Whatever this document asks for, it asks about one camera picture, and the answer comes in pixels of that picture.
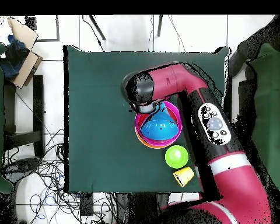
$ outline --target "black cable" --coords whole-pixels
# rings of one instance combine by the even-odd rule
[[[91,26],[86,20],[84,20],[84,16],[83,16],[83,15],[82,15],[82,20],[83,20],[86,24],[88,24],[88,26],[91,27],[93,34],[96,36],[96,33],[95,33],[95,31],[93,30],[92,26]],[[103,49],[103,47],[102,47],[102,45],[101,45],[102,42],[99,40],[99,38],[98,38],[97,36],[96,36],[96,39],[97,39],[97,42],[98,42],[100,48],[104,51],[104,49]]]
[[[178,36],[178,43],[181,41],[181,43],[182,43],[182,45],[183,45],[183,48],[184,48],[184,43],[183,43],[183,40],[181,39],[181,37],[180,37],[180,35],[179,35],[179,33],[178,33],[178,31],[176,30],[176,28],[175,28],[175,25],[174,25],[174,23],[173,23],[173,18],[172,18],[172,15],[168,15],[168,18],[169,18],[169,20],[171,21],[171,24],[172,24],[172,26],[173,26],[173,28],[175,29],[175,32],[177,33],[177,36]]]
[[[19,147],[16,147],[18,150],[17,150],[17,152],[16,153],[14,153],[10,158],[9,158],[9,161],[12,163],[12,158],[17,154],[17,153],[19,153],[19,151],[20,151],[20,149],[19,149]]]
[[[150,35],[149,35],[149,41],[148,41],[148,51],[149,51],[149,44],[151,43],[151,36],[152,36],[152,31],[151,31],[151,33],[150,33]]]

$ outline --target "table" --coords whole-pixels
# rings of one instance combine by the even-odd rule
[[[120,84],[132,71],[172,61],[194,62],[223,93],[228,53],[227,47],[213,54],[86,53],[67,46],[70,141],[69,167],[65,169],[65,176],[69,176],[69,192],[201,191],[196,176],[185,187],[179,186],[173,177],[174,170],[165,162],[167,148],[150,149],[138,141],[134,130],[135,113],[129,111],[130,107],[121,95]],[[176,104],[176,97],[172,97],[170,102]],[[174,144],[186,148],[185,142],[182,133]],[[193,169],[191,159],[187,166]]]

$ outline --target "wire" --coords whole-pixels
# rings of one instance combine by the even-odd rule
[[[33,112],[33,110],[25,103],[25,101],[18,95],[17,92],[15,92],[17,94],[17,96],[21,99],[21,101],[30,109],[30,111],[39,119],[39,117]],[[47,150],[45,151],[44,157],[51,152],[52,149],[55,150],[55,154],[56,154],[56,159],[54,160],[45,160],[44,158],[42,158],[37,166],[36,171],[34,171],[43,181],[45,188],[44,190],[40,193],[40,194],[34,194],[31,196],[30,198],[30,207],[31,210],[36,214],[35,217],[32,219],[32,221],[29,224],[33,224],[34,221],[36,219],[41,219],[41,220],[46,220],[47,224],[51,224],[52,218],[55,218],[56,224],[59,224],[57,222],[57,213],[59,212],[59,210],[61,210],[62,212],[66,213],[66,214],[72,214],[73,217],[80,223],[80,224],[88,224],[87,223],[87,219],[86,218],[85,222],[82,221],[82,217],[80,214],[80,202],[79,202],[79,198],[77,197],[76,194],[70,194],[70,193],[65,193],[63,191],[63,184],[61,184],[60,179],[64,178],[64,172],[62,171],[62,169],[60,168],[61,165],[64,165],[64,143],[59,143],[59,144],[55,144],[54,143],[54,137],[61,131],[64,129],[60,129],[57,131],[57,133],[55,133],[53,136],[50,134],[50,132],[48,131],[49,135],[50,135],[50,140],[48,141],[48,143],[45,145],[45,147],[47,147],[50,142],[53,142],[53,146],[47,148]],[[11,157],[9,157],[9,151],[8,151],[8,162],[13,162],[13,161],[17,161],[17,159],[14,159],[13,157],[16,158],[16,154],[19,153],[19,148],[17,148],[17,152],[14,153]],[[32,207],[32,198],[33,197],[37,197],[39,199],[39,203],[36,204],[36,209],[34,209]],[[107,199],[108,203],[110,204],[110,206],[106,203],[103,202],[102,204],[99,204],[100,207],[100,211],[99,212],[94,212],[94,216],[98,217],[99,220],[91,220],[90,224],[101,224],[104,222],[104,218],[106,217],[107,212],[111,212],[111,224],[113,224],[113,219],[117,218],[116,216],[116,207],[112,201],[112,194],[109,194],[109,198],[107,196],[107,194],[105,194],[104,198],[95,200],[95,203],[99,203],[99,201],[103,200],[103,199]],[[48,204],[47,200],[51,199],[53,200],[54,203]],[[103,209],[103,205],[106,204],[108,206],[108,211],[102,211]],[[55,214],[53,214],[53,216],[50,218],[50,221],[48,221],[48,216],[45,210],[45,207],[57,207]]]
[[[19,94],[17,93],[17,91],[14,89],[14,88],[12,88],[12,90],[16,93],[16,95],[21,99],[21,101],[26,105],[26,107],[28,107],[29,108],[29,110],[38,118],[38,120],[44,125],[44,127],[46,128],[46,130],[47,130],[47,132],[49,133],[49,135],[50,135],[50,137],[51,137],[51,139],[52,139],[52,135],[50,134],[50,132],[49,132],[49,130],[48,130],[48,128],[45,126],[45,124],[40,120],[40,118],[34,113],[34,111],[26,104],[26,102],[19,96]]]
[[[152,36],[152,31],[151,31],[151,33],[150,33],[150,35],[149,35],[149,41],[148,41],[148,51],[149,51],[149,45],[150,45],[150,43],[151,43],[151,36]]]
[[[179,44],[178,46],[179,46],[179,52],[180,52],[180,41],[181,41],[181,43],[182,43],[182,45],[183,45],[183,48],[184,48],[183,40],[181,39],[181,37],[180,37],[178,31],[177,31],[176,28],[175,28],[175,25],[174,25],[174,23],[173,23],[172,15],[168,15],[168,18],[169,18],[169,20],[171,21],[171,24],[172,24],[173,28],[175,29],[175,32],[177,33],[178,44]]]
[[[101,41],[99,40],[99,38],[97,37],[97,35],[96,35],[95,31],[93,30],[92,26],[91,26],[86,20],[84,20],[84,16],[83,16],[83,15],[82,15],[82,20],[83,20],[86,24],[88,24],[88,26],[91,27],[92,32],[93,32],[93,34],[96,36],[96,39],[97,39],[97,42],[98,42],[100,48],[104,51],[104,49],[103,49],[103,47],[102,47],[102,45],[101,45],[102,42],[101,42]]]

